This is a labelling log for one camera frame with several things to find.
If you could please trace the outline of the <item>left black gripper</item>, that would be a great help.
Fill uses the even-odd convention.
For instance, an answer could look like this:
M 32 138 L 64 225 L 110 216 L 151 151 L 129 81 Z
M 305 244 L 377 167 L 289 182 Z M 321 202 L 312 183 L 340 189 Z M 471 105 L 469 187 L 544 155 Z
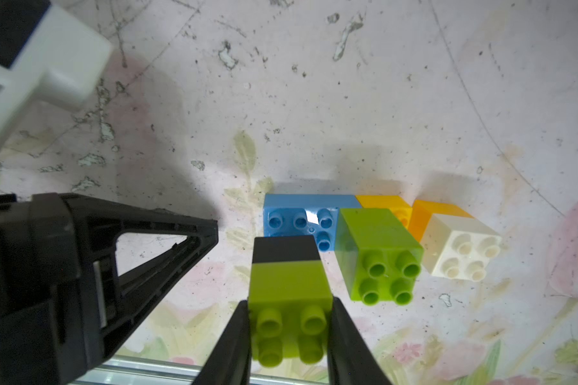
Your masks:
M 0 195 L 0 384 L 66 384 L 107 361 L 217 244 L 210 219 Z

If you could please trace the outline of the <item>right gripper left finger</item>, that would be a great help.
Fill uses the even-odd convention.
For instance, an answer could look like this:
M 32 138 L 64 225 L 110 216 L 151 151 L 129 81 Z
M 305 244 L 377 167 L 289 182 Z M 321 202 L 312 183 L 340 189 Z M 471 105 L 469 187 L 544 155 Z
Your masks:
M 248 385 L 250 364 L 249 310 L 242 300 L 192 385 Z

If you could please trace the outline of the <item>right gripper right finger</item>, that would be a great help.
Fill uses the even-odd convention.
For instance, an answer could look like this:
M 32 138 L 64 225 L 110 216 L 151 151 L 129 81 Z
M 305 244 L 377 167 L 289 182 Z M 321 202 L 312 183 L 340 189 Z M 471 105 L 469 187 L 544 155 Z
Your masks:
M 334 385 L 391 385 L 342 301 L 334 297 L 328 337 L 328 376 Z

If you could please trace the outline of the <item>green lego brick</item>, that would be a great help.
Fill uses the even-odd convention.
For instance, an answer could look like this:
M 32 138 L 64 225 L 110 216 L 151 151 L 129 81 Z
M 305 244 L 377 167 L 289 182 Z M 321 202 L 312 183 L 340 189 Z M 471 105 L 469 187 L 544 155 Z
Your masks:
M 410 304 L 423 254 L 390 210 L 339 210 L 335 255 L 351 300 Z
M 253 358 L 317 364 L 326 351 L 333 296 L 322 261 L 255 263 L 248 309 Z

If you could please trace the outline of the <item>black lego brick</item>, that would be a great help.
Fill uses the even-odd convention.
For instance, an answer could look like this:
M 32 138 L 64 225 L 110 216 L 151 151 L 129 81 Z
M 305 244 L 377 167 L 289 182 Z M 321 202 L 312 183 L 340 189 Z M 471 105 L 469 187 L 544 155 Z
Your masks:
M 255 239 L 252 264 L 319 260 L 320 253 L 311 235 Z

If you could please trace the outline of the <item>blue lego brick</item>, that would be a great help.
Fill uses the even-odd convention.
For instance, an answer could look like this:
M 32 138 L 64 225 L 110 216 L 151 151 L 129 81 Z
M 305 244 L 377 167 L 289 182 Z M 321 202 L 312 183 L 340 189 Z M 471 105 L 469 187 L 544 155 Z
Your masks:
M 263 232 L 266 237 L 311 235 L 321 252 L 335 249 L 340 209 L 359 209 L 353 195 L 266 194 Z

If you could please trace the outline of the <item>white lego brick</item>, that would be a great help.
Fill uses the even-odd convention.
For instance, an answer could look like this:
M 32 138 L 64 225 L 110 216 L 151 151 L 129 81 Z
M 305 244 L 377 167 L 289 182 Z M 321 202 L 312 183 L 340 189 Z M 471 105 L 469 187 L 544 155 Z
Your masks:
M 503 238 L 475 218 L 435 213 L 420 243 L 422 267 L 433 277 L 480 282 L 502 251 Z

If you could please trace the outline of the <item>yellow lego brick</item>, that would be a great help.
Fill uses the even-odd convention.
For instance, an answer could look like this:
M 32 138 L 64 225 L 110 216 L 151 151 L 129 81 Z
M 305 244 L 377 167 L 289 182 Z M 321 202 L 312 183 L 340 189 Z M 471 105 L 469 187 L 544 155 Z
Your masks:
M 408 229 L 413 208 L 399 196 L 358 195 L 356 199 L 365 209 L 387 209 Z

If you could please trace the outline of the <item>orange-yellow lego brick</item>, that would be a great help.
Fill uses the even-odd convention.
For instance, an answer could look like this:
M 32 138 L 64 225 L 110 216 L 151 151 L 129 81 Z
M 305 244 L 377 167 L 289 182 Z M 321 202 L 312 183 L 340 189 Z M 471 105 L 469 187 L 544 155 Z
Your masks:
M 408 231 L 418 242 L 422 240 L 423 234 L 425 233 L 432 215 L 436 213 L 471 218 L 470 213 L 467 213 L 456 205 L 416 200 L 412 206 Z

